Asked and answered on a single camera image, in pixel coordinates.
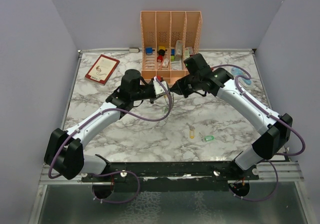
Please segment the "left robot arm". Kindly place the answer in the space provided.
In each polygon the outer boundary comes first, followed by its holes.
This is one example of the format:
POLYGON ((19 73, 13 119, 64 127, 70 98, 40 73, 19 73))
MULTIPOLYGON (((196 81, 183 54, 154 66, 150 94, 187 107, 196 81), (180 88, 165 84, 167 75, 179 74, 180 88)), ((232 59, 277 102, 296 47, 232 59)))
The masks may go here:
POLYGON ((129 114, 134 102, 146 99, 153 102, 164 95, 168 87, 160 77, 146 83, 141 73, 129 69, 120 86, 90 116, 67 130, 55 129, 50 136, 44 162, 49 165, 49 178, 60 176, 68 180, 78 174, 93 174, 97 180, 106 181, 111 174, 108 162, 98 156, 86 156, 84 148, 103 129, 129 114))

